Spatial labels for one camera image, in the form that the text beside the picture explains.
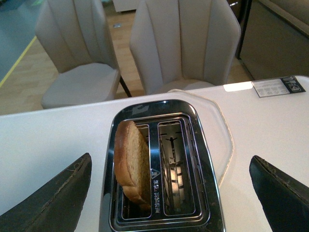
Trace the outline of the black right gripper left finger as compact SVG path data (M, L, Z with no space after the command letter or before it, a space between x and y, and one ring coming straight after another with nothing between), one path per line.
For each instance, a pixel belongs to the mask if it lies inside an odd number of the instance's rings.
M2 232L75 231L90 186L92 160L88 153L21 203L1 215Z

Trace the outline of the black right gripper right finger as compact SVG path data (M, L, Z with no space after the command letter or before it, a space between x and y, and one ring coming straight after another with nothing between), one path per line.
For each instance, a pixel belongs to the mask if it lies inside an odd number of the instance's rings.
M259 156L249 172L254 191L274 232L309 230L309 188Z

